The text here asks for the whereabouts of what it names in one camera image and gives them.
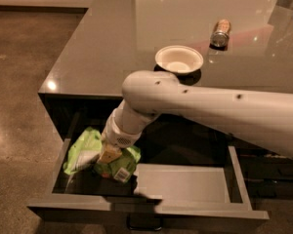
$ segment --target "drawer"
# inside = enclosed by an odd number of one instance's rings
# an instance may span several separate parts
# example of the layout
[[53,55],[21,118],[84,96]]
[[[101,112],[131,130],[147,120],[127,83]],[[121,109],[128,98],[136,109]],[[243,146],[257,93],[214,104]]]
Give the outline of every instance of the drawer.
[[99,223],[130,229],[241,232],[269,219],[253,211],[233,146],[226,138],[180,117],[163,115],[136,143],[142,160],[126,184],[91,170],[63,173],[69,147],[105,118],[77,112],[45,196],[28,207],[46,221]]

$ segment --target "drawer handle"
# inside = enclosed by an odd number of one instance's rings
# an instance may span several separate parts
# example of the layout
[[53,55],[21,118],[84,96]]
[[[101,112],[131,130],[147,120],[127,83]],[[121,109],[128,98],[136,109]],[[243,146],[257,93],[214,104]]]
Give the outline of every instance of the drawer handle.
[[159,224],[158,226],[152,226],[152,227],[145,227],[145,226],[133,226],[131,223],[131,217],[127,215],[127,228],[129,230],[137,230],[137,231],[160,231],[162,229],[163,225],[163,219],[161,217],[158,218]]

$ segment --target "brown floor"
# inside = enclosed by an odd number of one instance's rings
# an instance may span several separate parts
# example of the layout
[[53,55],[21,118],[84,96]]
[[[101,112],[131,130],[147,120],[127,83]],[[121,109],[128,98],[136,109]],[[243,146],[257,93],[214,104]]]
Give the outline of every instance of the brown floor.
[[[29,198],[42,197],[62,146],[37,91],[82,17],[0,12],[0,233],[130,233],[113,226],[43,222],[26,208]],[[293,234],[293,201],[258,200],[255,206],[271,215],[255,233]]]

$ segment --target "concrete floor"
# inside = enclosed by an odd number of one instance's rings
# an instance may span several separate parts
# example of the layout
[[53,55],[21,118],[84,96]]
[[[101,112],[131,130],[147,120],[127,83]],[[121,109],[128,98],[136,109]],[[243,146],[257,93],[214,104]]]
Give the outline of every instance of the concrete floor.
[[[130,233],[113,226],[43,222],[26,208],[29,198],[42,197],[62,146],[37,91],[82,16],[0,12],[0,233]],[[255,207],[271,215],[255,233],[293,234],[293,201],[257,200]]]

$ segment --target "glossy surface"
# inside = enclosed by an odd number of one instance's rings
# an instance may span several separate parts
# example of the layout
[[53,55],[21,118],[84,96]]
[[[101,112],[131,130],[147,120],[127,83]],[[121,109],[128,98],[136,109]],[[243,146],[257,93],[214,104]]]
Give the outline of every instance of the glossy surface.
[[[40,93],[121,97],[125,77],[170,45],[203,55],[195,86],[293,93],[293,11],[277,1],[95,0]],[[231,22],[224,51],[209,47],[219,19]]]

